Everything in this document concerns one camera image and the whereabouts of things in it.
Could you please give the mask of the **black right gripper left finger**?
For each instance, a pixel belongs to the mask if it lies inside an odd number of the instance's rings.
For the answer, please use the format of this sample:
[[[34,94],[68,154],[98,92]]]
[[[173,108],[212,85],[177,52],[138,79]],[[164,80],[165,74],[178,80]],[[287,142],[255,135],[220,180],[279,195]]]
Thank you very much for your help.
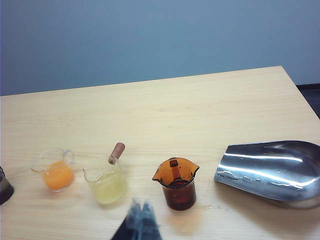
[[[124,220],[111,239],[137,240],[140,215],[141,203],[138,199],[133,198]]]

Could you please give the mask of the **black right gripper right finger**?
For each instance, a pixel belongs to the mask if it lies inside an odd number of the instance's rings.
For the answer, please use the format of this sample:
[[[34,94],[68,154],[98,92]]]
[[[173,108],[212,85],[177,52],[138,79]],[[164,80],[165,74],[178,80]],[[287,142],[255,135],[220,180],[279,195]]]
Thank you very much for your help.
[[[156,221],[152,205],[145,201],[140,217],[140,239],[141,240],[161,240],[161,234]]]

